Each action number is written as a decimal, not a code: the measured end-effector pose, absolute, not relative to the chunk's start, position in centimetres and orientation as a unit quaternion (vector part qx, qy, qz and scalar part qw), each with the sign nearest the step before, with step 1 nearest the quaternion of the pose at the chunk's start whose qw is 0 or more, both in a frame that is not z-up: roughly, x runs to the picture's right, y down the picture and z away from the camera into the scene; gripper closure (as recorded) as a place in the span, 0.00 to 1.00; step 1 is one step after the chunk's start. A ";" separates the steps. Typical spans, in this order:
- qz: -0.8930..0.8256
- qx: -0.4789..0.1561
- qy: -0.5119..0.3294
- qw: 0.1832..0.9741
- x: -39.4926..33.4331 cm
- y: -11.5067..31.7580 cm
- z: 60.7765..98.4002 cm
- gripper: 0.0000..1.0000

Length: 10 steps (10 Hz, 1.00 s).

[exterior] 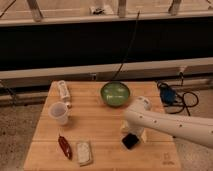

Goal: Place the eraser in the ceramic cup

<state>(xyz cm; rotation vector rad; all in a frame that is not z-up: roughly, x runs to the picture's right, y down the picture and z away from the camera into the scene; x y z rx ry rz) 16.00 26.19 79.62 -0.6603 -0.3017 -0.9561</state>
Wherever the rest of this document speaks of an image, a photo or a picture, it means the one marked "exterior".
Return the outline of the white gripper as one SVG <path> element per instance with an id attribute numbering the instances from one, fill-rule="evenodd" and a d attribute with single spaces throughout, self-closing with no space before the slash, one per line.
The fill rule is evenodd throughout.
<path id="1" fill-rule="evenodd" d="M 120 127 L 123 134 L 132 133 L 137 136 L 143 143 L 146 142 L 146 131 L 143 127 L 137 126 L 128 121 L 124 121 Z"/>

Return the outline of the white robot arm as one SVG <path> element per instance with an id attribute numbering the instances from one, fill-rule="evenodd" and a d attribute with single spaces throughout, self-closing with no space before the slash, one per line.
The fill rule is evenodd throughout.
<path id="1" fill-rule="evenodd" d="M 122 143 L 127 149 L 131 149 L 140 141 L 145 128 L 213 148 L 212 118 L 153 112 L 150 101 L 139 96 L 124 111 L 124 119 L 124 130 L 127 135 L 122 138 Z"/>

